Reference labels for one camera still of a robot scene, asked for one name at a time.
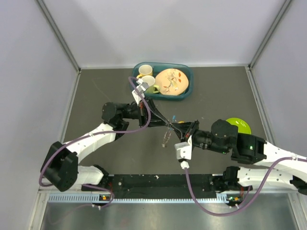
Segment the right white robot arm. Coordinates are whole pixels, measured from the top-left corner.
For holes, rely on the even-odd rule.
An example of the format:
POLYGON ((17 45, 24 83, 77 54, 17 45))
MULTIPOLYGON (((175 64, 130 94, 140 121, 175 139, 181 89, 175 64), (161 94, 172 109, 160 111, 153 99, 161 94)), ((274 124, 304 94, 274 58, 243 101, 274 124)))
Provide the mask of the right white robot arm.
POLYGON ((307 159, 284 150, 255 135, 244 134, 225 120, 217 120, 210 131, 199 129, 199 122, 171 123, 180 142, 175 144, 177 160, 183 170, 189 168, 194 148, 221 154, 231 153, 231 160, 258 169, 228 167, 223 174, 224 184, 234 190, 238 186, 256 188, 260 185, 283 187, 307 193, 307 159))

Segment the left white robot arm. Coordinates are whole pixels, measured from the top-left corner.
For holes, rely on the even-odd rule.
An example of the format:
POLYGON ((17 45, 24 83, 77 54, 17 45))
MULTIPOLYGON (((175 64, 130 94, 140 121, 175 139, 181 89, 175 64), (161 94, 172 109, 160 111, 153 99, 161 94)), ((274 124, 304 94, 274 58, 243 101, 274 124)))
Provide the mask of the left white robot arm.
POLYGON ((137 119, 140 129, 170 125, 151 99, 145 103, 108 102, 103 105, 102 119, 97 128, 80 138, 63 144, 59 141, 53 143, 41 167, 40 178, 47 179, 61 192, 83 184, 104 190, 109 183, 106 171, 98 165, 81 166, 85 157, 127 133, 128 119, 137 119))

